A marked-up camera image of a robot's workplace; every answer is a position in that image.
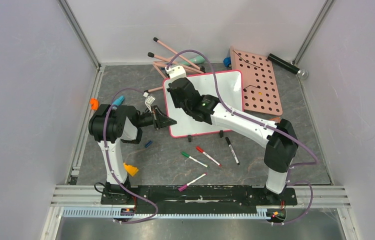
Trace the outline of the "blue marker cap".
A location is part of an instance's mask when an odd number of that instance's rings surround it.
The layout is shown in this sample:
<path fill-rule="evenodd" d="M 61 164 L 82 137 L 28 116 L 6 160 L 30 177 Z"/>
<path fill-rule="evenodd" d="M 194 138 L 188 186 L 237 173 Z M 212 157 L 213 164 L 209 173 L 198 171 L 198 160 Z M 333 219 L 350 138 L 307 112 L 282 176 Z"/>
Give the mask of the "blue marker cap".
<path fill-rule="evenodd" d="M 152 143 L 153 143 L 153 141 L 152 141 L 152 140 L 149 140 L 149 141 L 144 145 L 144 147 L 145 147 L 145 148 L 148 148 Z"/>

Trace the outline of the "pink framed whiteboard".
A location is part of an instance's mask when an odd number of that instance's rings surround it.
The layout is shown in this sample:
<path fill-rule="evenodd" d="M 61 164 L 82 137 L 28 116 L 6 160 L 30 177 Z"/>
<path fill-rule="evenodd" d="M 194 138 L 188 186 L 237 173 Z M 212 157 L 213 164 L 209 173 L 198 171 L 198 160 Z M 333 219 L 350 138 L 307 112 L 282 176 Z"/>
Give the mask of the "pink framed whiteboard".
<path fill-rule="evenodd" d="M 238 70 L 218 71 L 215 75 L 218 92 L 224 103 L 229 107 L 242 111 L 241 72 Z M 181 108 L 174 106 L 171 95 L 167 91 L 171 80 L 167 78 L 162 83 L 167 116 L 177 121 L 177 124 L 169 127 L 170 135 L 173 138 L 182 138 L 229 131 L 229 128 L 215 125 L 211 122 L 214 107 L 219 102 L 213 74 L 194 74 L 188 75 L 187 78 L 201 95 L 200 102 L 192 111 L 196 114 L 196 118 L 190 114 L 186 114 Z"/>

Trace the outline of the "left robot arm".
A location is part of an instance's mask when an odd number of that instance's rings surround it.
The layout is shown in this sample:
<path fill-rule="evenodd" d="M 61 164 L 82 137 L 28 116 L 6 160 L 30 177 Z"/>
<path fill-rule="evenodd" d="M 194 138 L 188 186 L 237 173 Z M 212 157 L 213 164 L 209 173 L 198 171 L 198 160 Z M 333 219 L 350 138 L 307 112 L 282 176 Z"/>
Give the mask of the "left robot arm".
<path fill-rule="evenodd" d="M 157 105 L 140 112 L 132 105 L 101 104 L 88 124 L 88 131 L 98 143 L 106 169 L 102 190 L 104 201 L 128 203 L 133 197 L 129 174 L 124 166 L 122 144 L 139 144 L 143 127 L 159 130 L 177 121 L 163 113 Z"/>

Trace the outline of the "green marker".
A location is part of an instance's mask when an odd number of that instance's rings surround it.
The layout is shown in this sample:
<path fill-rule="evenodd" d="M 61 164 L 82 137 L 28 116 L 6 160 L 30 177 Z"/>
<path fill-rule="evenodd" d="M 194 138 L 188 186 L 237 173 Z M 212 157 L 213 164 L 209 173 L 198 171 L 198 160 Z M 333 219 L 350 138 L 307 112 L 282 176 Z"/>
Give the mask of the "green marker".
<path fill-rule="evenodd" d="M 205 167 L 205 168 L 209 168 L 209 166 L 208 166 L 207 164 L 205 164 L 205 163 L 203 163 L 203 162 L 197 160 L 196 158 L 192 157 L 192 156 L 189 155 L 188 153 L 182 151 L 181 154 L 182 154 L 184 157 L 186 157 L 187 159 L 190 159 L 190 160 L 194 161 L 194 162 L 197 163 L 197 164 L 200 164 L 201 166 L 203 166 L 203 167 Z"/>

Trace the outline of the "mint green tube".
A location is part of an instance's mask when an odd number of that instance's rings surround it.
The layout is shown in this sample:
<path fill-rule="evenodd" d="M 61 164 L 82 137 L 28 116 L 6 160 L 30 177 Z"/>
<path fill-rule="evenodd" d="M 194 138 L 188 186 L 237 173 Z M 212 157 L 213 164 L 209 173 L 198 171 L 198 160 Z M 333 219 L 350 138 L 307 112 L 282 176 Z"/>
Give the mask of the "mint green tube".
<path fill-rule="evenodd" d="M 189 59 L 187 61 L 187 63 L 190 65 L 190 66 L 197 66 L 197 65 L 201 65 L 205 62 L 205 58 L 202 57 L 201 55 L 197 55 L 191 59 Z"/>

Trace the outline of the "red marker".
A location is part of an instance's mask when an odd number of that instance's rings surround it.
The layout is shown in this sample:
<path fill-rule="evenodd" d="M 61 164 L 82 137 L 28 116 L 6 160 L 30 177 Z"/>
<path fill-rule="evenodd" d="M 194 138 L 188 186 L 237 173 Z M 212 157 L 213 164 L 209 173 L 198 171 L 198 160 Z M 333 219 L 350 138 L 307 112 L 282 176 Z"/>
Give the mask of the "red marker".
<path fill-rule="evenodd" d="M 200 146 L 196 146 L 195 147 L 200 153 L 202 153 L 203 155 L 205 155 L 208 159 L 210 159 L 211 161 L 213 161 L 217 166 L 221 167 L 221 163 L 218 162 L 216 159 L 214 159 L 212 156 L 210 156 L 207 152 L 205 152 Z"/>

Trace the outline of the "large blue marker toy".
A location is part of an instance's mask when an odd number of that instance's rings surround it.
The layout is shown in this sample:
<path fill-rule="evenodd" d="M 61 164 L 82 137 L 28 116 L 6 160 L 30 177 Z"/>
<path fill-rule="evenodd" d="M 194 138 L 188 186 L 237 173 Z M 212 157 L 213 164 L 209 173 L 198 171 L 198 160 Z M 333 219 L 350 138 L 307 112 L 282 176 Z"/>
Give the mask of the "large blue marker toy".
<path fill-rule="evenodd" d="M 112 109 L 113 110 L 116 110 L 120 105 L 122 105 L 122 103 L 125 101 L 125 96 L 124 95 L 121 95 L 120 97 L 118 97 L 116 100 L 114 100 L 111 104 L 112 106 Z"/>

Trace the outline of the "blue toy car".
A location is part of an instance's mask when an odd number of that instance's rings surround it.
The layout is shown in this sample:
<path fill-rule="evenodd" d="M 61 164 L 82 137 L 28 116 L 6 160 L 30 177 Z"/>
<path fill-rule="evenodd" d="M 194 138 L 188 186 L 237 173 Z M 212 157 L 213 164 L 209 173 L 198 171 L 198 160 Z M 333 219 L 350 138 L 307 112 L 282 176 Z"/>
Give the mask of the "blue toy car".
<path fill-rule="evenodd" d="M 232 61 L 230 57 L 226 57 L 223 60 L 223 64 L 226 68 L 231 68 L 232 67 Z"/>

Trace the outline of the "yellow orange block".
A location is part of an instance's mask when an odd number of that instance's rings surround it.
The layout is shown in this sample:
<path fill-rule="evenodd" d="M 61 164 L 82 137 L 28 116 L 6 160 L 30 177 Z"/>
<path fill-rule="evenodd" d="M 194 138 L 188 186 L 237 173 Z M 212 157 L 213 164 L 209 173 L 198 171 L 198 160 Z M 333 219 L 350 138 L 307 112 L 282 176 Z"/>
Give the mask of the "yellow orange block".
<path fill-rule="evenodd" d="M 133 165 L 129 165 L 129 164 L 126 164 L 125 162 L 123 163 L 123 166 L 124 166 L 124 169 L 126 170 L 126 172 L 134 177 L 138 172 L 139 172 L 139 169 Z"/>

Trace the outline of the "black marker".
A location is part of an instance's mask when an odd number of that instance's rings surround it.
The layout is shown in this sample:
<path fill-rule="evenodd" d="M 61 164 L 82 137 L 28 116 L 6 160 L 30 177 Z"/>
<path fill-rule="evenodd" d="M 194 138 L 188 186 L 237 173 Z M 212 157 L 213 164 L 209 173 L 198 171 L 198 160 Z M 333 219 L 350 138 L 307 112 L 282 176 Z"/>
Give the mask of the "black marker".
<path fill-rule="evenodd" d="M 225 140 L 227 142 L 228 147 L 230 148 L 230 151 L 231 151 L 231 154 L 232 154 L 232 156 L 233 156 L 233 158 L 235 160 L 235 163 L 239 166 L 240 165 L 240 161 L 239 161 L 239 159 L 238 159 L 238 157 L 237 157 L 237 155 L 236 155 L 236 153 L 234 151 L 234 148 L 232 146 L 232 143 L 231 143 L 230 139 L 228 137 L 225 137 Z"/>

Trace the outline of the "orange clip left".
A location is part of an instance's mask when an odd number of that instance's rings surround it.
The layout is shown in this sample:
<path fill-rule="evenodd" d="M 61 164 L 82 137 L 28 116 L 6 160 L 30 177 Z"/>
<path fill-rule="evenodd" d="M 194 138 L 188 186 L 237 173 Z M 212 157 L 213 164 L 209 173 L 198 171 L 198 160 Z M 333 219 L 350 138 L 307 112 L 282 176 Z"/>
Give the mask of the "orange clip left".
<path fill-rule="evenodd" d="M 100 102 L 96 98 L 91 98 L 89 103 L 90 103 L 91 110 L 93 111 L 98 110 Z"/>

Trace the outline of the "pink perforated board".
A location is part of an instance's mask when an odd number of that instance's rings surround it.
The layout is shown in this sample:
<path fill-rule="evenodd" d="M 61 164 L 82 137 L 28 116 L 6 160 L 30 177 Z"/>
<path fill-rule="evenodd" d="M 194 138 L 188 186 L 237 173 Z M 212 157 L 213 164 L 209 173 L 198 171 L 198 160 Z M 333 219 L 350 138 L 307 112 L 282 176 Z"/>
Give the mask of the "pink perforated board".
<path fill-rule="evenodd" d="M 272 62 L 266 56 L 229 48 L 231 68 L 241 72 L 242 108 L 281 116 L 283 108 Z"/>

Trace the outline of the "orange cap right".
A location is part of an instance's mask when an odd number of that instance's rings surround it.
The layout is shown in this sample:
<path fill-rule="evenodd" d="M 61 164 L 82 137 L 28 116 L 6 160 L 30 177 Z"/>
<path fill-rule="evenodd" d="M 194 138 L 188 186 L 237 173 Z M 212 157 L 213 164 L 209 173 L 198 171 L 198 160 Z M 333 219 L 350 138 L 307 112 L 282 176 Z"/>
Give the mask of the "orange cap right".
<path fill-rule="evenodd" d="M 271 118 L 270 121 L 274 121 L 274 122 L 279 123 L 281 121 L 281 118 L 279 116 L 278 117 L 274 117 L 274 118 Z"/>

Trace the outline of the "black flashlight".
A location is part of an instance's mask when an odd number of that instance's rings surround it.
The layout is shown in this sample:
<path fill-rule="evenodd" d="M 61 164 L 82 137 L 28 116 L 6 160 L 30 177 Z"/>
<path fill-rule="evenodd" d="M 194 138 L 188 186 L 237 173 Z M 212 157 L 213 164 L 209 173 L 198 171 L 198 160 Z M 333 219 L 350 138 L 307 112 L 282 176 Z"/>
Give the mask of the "black flashlight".
<path fill-rule="evenodd" d="M 278 65 L 279 67 L 287 70 L 288 72 L 296 75 L 298 78 L 305 80 L 308 78 L 309 73 L 307 70 L 298 68 L 297 66 L 281 59 L 280 57 L 270 53 L 267 57 L 269 61 L 271 61 L 273 64 Z"/>

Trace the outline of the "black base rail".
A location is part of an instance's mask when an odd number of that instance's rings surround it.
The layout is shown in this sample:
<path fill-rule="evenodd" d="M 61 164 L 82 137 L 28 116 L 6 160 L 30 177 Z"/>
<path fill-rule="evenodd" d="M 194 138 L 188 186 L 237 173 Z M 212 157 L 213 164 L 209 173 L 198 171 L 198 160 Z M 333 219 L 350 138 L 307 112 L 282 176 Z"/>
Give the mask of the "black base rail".
<path fill-rule="evenodd" d="M 191 185 L 179 191 L 175 185 L 138 185 L 129 188 L 135 196 L 117 185 L 101 191 L 102 205 L 134 206 L 137 214 L 252 214 L 256 207 L 287 207 L 298 204 L 294 188 L 276 194 L 264 186 Z"/>

